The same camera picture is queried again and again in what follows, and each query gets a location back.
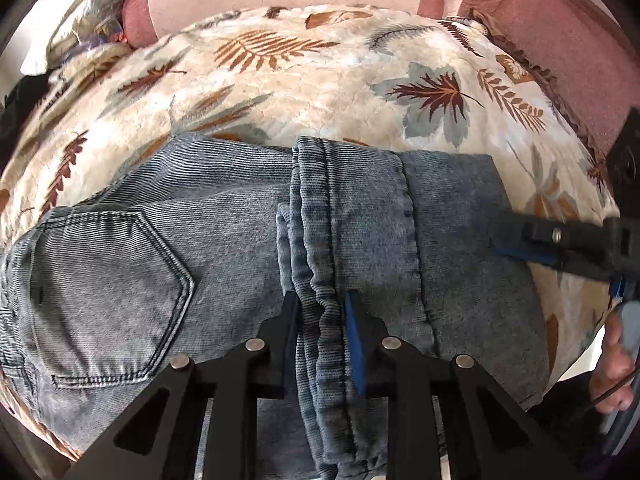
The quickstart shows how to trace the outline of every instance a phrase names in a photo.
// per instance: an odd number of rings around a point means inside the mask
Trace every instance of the stitching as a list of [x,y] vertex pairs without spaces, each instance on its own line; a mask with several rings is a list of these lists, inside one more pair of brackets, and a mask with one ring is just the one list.
[[156,347],[156,351],[151,355],[149,361],[145,367],[135,372],[129,372],[118,376],[71,376],[63,377],[51,375],[51,381],[54,386],[83,386],[88,384],[110,384],[110,383],[123,383],[127,381],[140,382],[146,380],[148,375],[156,368],[160,356],[165,352],[166,346],[169,341],[175,335],[177,327],[180,325],[184,313],[186,312],[189,304],[189,297],[193,293],[193,279],[188,275],[186,269],[181,269],[182,265],[176,256],[165,245],[164,240],[154,231],[148,219],[145,217],[142,211],[129,211],[129,212],[113,212],[113,211],[97,211],[80,213],[76,216],[69,215],[65,217],[55,218],[47,220],[44,224],[41,224],[39,228],[45,232],[47,230],[55,230],[64,228],[69,225],[77,224],[91,224],[97,221],[110,221],[112,219],[119,219],[129,222],[131,226],[136,226],[140,229],[145,240],[156,250],[157,254],[162,258],[168,267],[169,272],[178,281],[180,293],[175,301],[171,310],[171,316],[167,324],[162,338]]
[[2,368],[2,371],[7,377],[10,377],[12,379],[24,378],[24,371],[22,370],[21,366],[5,365],[0,363],[0,368]]
[[398,160],[400,161],[400,165],[402,167],[402,176],[404,176],[404,182],[406,184],[405,194],[409,197],[409,200],[411,201],[412,220],[414,221],[415,257],[418,260],[418,276],[420,276],[420,300],[422,301],[422,309],[424,311],[424,317],[427,323],[429,323],[431,327],[431,331],[433,332],[433,352],[436,355],[436,357],[440,357],[440,342],[438,341],[438,336],[436,334],[435,327],[433,326],[431,313],[428,310],[428,302],[427,302],[426,290],[424,286],[424,279],[422,278],[422,253],[420,252],[420,237],[418,234],[418,220],[417,220],[417,214],[416,214],[417,212],[415,209],[415,200],[411,192],[411,188],[409,187],[409,179],[407,178],[407,175],[406,175],[404,160],[402,160],[402,157],[397,153],[396,153],[396,156],[398,157]]
[[[319,139],[320,140],[320,145],[322,147],[322,161],[324,162],[324,178],[326,180],[326,186],[324,188],[325,193],[326,193],[326,200],[327,203],[329,205],[328,209],[327,209],[327,221],[328,221],[328,229],[327,229],[327,242],[329,245],[329,259],[331,260],[331,267],[332,267],[332,271],[333,271],[333,277],[334,277],[334,291],[336,293],[336,296],[338,294],[338,290],[337,290],[337,285],[335,283],[335,259],[334,259],[334,237],[333,237],[333,232],[332,232],[332,216],[331,216],[331,212],[332,212],[332,204],[331,204],[331,193],[329,190],[329,167],[328,167],[328,161],[327,161],[327,157],[326,157],[326,141],[324,139]],[[347,421],[347,428],[348,428],[348,442],[347,442],[347,452],[350,452],[353,455],[353,461],[356,462],[356,452],[357,452],[357,447],[355,444],[355,438],[353,436],[353,425],[351,423],[351,415],[349,413],[349,407],[348,407],[348,403],[347,403],[347,357],[346,357],[346,348],[344,345],[344,311],[342,308],[340,308],[340,346],[342,348],[342,377],[340,378],[341,382],[342,382],[342,413],[344,415],[345,420]]]

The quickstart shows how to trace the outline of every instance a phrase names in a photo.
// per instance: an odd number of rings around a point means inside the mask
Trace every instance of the white wall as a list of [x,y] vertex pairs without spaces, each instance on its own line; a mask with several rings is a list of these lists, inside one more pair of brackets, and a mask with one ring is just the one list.
[[22,77],[20,66],[32,44],[44,56],[44,48],[60,19],[74,0],[39,0],[18,26],[0,56],[0,99]]

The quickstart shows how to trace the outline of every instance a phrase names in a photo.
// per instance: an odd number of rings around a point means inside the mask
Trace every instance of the black cable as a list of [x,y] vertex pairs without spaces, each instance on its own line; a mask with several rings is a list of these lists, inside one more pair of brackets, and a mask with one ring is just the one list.
[[589,410],[592,410],[593,408],[595,408],[603,400],[608,399],[616,391],[618,391],[620,388],[622,388],[622,386],[624,386],[629,381],[631,381],[633,378],[635,378],[636,375],[638,375],[638,374],[640,374],[640,364],[636,365],[636,367],[633,369],[633,371],[631,373],[627,374],[624,378],[620,379],[614,386],[612,386],[609,390],[604,392],[601,396],[599,396],[596,399],[592,400],[584,408],[581,408],[580,410],[576,410],[574,415],[569,417],[568,422],[573,422],[574,420],[584,416],[585,413],[587,413]]

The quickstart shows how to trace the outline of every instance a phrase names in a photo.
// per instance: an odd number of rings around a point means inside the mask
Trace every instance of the jeans back pocket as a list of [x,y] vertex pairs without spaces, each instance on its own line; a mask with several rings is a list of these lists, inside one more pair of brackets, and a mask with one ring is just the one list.
[[189,306],[188,270],[139,211],[72,212],[38,229],[23,336],[54,384],[147,380]]

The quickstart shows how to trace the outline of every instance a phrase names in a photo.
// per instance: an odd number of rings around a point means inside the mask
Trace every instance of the folded denim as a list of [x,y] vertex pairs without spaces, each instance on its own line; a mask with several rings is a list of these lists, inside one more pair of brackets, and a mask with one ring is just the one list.
[[3,256],[0,366],[38,420],[86,449],[172,356],[221,356],[294,289],[299,405],[260,403],[258,475],[383,474],[385,403],[351,380],[350,288],[425,354],[467,352],[523,406],[542,398],[531,275],[488,243],[507,207],[487,156],[180,136]]

